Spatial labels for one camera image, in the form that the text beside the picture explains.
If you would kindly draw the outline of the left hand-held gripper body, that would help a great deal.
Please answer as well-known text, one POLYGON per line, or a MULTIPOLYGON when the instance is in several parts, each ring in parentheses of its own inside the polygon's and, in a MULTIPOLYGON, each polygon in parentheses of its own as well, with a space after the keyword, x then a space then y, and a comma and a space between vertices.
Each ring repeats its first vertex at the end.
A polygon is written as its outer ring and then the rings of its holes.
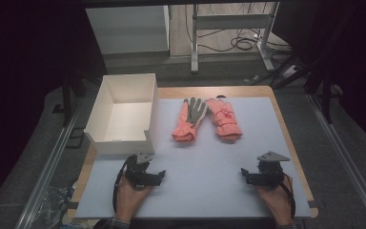
POLYGON ((144 153, 134 154, 127 158, 125 177, 134 189, 146 187, 147 182, 154 179, 153 175, 146 173, 151 160, 152 157, 144 153))

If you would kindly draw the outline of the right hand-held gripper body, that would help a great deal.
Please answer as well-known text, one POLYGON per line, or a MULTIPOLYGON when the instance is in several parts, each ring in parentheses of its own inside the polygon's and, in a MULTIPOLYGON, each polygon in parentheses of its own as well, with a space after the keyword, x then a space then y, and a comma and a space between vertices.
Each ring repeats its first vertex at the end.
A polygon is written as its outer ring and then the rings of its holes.
POLYGON ((278 186, 284 179, 283 169, 280 165, 281 161, 290 161, 286 156, 269 151, 257 158, 258 170, 260 173, 258 184, 261 186, 270 186, 272 188, 278 186))

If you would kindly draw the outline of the white box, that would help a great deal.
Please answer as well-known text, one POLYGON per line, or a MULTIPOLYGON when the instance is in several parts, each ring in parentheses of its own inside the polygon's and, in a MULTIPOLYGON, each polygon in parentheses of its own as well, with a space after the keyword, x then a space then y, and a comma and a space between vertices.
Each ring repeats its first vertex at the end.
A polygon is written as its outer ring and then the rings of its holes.
POLYGON ((154 73, 104 75, 84 132, 102 155, 153 154, 157 111, 154 73))

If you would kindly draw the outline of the pink glove with grey palm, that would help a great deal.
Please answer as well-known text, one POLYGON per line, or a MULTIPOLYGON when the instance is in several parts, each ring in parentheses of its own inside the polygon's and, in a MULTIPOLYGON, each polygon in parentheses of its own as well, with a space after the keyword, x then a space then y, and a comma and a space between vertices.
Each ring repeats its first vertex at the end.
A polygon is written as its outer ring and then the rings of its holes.
POLYGON ((201 98, 185 98, 178 117, 177 127, 172 137, 177 142, 192 142, 197 135, 197 129, 208 111, 208 105, 201 98))

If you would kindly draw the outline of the pink glove with red print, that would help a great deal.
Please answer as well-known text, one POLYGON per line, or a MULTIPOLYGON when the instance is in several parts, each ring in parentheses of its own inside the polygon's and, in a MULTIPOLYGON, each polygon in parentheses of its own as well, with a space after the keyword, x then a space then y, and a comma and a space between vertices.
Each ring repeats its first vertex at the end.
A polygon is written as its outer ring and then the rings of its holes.
POLYGON ((230 102, 210 98, 206 103, 216 126, 216 133, 222 140, 235 142, 241 138, 242 132, 237 124, 234 109, 230 102))

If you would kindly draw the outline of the person's left hand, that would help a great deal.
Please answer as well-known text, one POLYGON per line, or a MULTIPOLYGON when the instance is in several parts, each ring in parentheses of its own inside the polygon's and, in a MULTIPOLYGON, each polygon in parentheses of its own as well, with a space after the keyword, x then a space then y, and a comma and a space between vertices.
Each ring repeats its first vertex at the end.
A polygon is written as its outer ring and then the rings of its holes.
POLYGON ((122 177, 117 190, 115 217, 122 221, 131 221, 152 190, 152 187, 135 190, 130 182, 122 177))

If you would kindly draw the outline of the person's right hand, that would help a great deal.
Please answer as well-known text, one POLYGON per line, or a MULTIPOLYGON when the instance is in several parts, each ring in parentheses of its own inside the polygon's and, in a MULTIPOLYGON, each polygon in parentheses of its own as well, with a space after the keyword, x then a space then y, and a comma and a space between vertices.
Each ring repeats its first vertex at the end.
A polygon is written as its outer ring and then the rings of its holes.
POLYGON ((269 187, 255 186, 255 189, 271 211, 277 226, 295 224, 290 198, 282 187, 270 189, 269 187))

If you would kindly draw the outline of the light blue table mat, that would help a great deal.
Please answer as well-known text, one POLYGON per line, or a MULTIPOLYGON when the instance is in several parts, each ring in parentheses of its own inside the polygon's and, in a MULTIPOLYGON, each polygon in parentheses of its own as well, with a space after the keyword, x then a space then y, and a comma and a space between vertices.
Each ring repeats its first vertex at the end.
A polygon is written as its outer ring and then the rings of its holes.
POLYGON ((134 103, 97 101, 86 128, 98 151, 76 210, 85 219, 113 215, 113 185, 126 157, 142 152, 142 140, 154 141, 150 172, 164 172, 137 212, 140 219, 254 219, 269 216, 253 186, 241 175, 257 170, 258 157, 273 151, 288 156, 273 104, 268 97, 233 98, 231 104, 243 133, 225 143, 210 119, 199 126, 192 143, 172 138, 182 102, 160 99, 134 103))

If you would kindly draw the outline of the wooden table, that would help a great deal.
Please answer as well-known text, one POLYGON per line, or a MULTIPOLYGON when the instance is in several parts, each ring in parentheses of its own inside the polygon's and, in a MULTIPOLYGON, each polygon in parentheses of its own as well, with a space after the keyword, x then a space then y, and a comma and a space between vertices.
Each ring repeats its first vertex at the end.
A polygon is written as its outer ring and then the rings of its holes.
POLYGON ((269 215, 254 187, 246 184, 241 168, 257 170, 258 156, 274 151, 287 156, 283 164, 294 180, 295 215, 318 214, 273 90, 268 86, 174 87, 158 91, 163 114, 150 172, 166 170, 137 213, 140 219, 260 219, 269 215), (171 137, 181 102, 186 97, 223 96, 234 106, 243 136, 225 144, 204 120, 192 145, 177 145, 171 137))

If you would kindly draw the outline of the clear plastic bag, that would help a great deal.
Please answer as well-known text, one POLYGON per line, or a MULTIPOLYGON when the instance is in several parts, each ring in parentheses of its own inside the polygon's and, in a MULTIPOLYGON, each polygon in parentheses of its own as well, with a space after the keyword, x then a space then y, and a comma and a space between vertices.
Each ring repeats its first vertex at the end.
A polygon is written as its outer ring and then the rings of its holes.
POLYGON ((31 229, 62 229, 62 222, 71 202, 72 188, 50 186, 43 195, 31 229))

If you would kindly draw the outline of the black stand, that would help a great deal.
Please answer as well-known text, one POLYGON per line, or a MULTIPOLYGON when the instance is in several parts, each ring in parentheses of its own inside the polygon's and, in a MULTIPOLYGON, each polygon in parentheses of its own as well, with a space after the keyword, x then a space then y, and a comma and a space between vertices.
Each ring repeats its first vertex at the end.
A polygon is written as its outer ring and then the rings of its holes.
POLYGON ((282 80, 281 82, 274 85, 274 89, 281 89, 288 84, 296 81, 302 76, 307 75, 308 73, 311 76, 308 77, 306 83, 304 84, 304 91, 307 94, 314 94, 319 86, 322 86, 322 95, 320 96, 320 106, 321 113, 323 117, 329 122, 332 122, 330 115, 330 101, 332 97, 331 92, 331 77, 328 73, 329 65, 326 54, 321 54, 316 60, 312 63, 302 67, 299 71, 296 71, 291 76, 282 80))
POLYGON ((64 114, 64 127, 71 121, 71 92, 73 92, 76 97, 83 97, 86 95, 87 90, 82 82, 81 73, 64 74, 62 84, 63 105, 56 104, 52 110, 54 114, 64 114))

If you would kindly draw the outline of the white power strip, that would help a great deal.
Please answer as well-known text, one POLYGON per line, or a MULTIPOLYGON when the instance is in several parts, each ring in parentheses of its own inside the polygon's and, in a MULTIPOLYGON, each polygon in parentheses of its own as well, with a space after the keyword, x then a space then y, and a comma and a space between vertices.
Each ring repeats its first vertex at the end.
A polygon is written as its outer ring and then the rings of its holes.
POLYGON ((298 66, 296 65, 292 65, 290 67, 288 67, 282 74, 281 76, 283 78, 288 78, 290 76, 292 76, 293 74, 295 74, 298 71, 298 66))

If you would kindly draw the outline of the dark curtain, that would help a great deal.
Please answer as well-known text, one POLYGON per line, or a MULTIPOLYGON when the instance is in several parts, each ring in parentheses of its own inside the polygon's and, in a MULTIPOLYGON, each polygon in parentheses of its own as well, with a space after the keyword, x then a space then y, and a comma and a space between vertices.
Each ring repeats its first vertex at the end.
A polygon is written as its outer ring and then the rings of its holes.
POLYGON ((273 33, 313 68, 305 91, 337 85, 341 106, 366 133, 366 0, 281 0, 273 33))
POLYGON ((46 94, 105 71, 81 0, 0 0, 0 186, 23 152, 46 94))

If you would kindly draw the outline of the metal floor rail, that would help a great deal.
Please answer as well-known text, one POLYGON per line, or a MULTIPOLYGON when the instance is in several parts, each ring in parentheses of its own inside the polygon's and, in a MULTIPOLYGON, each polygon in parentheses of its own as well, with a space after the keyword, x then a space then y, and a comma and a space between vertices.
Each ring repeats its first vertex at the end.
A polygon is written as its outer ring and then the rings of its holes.
POLYGON ((71 120, 62 128, 59 137, 57 138, 55 145, 49 157, 37 179, 30 197, 24 207, 23 212, 20 215, 14 229, 30 229, 33 219, 39 209, 39 206, 43 200, 43 194, 46 192, 51 182, 52 176, 56 169, 56 166, 63 154, 63 151, 67 145, 68 139, 71 135, 74 123, 79 116, 79 111, 84 102, 84 98, 76 98, 71 107, 71 120))
POLYGON ((321 105, 318 99, 313 94, 307 94, 307 99, 309 100, 315 115, 321 124, 326 136, 329 138, 337 157, 339 158, 341 164, 343 165, 346 173, 348 174, 351 182, 353 183, 357 193, 359 194, 365 208, 366 208, 366 181, 362 174, 356 167, 348 150, 346 149, 344 143, 340 139, 335 127, 325 118, 321 112, 321 105))

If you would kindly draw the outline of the white desk frame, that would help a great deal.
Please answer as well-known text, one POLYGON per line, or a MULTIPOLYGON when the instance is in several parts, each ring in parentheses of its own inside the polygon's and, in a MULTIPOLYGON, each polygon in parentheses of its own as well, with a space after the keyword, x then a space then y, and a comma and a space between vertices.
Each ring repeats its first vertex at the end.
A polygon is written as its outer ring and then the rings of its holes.
POLYGON ((275 68, 267 53, 267 42, 275 20, 277 7, 278 3, 274 2, 269 13, 198 15, 196 5, 193 5, 191 71, 193 73, 198 72, 197 31, 262 29, 264 31, 262 40, 257 42, 256 46, 266 70, 272 72, 275 68))

